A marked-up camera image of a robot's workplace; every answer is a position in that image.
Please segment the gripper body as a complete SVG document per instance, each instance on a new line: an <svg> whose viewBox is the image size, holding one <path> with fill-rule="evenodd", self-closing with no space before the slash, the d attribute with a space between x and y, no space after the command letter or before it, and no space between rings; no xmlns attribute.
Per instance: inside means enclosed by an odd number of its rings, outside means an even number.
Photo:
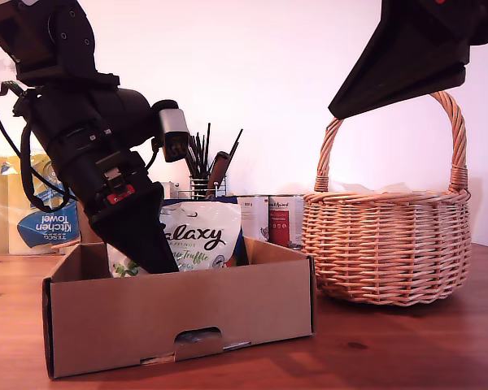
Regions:
<svg viewBox="0 0 488 390"><path fill-rule="evenodd" d="M58 177L69 185L91 223L158 212L163 186L151 182L141 156L111 135L74 129L51 143Z"/></svg>

